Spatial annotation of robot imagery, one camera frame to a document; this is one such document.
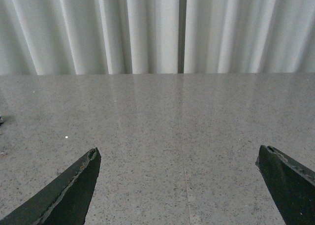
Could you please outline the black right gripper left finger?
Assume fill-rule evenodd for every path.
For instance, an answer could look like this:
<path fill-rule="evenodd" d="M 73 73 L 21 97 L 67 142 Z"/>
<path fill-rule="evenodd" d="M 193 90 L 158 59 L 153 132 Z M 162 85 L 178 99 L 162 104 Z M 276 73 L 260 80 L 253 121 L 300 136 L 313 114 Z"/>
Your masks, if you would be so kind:
<path fill-rule="evenodd" d="M 101 155 L 92 148 L 51 183 L 4 217 L 2 225 L 83 225 L 99 175 Z"/>

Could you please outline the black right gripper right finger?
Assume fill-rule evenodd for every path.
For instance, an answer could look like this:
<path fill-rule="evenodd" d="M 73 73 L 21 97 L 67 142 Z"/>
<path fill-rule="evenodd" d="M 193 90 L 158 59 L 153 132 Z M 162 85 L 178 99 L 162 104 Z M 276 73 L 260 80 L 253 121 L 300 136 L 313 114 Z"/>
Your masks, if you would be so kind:
<path fill-rule="evenodd" d="M 315 223 L 315 172 L 272 146 L 256 160 L 267 189 L 287 225 Z"/>

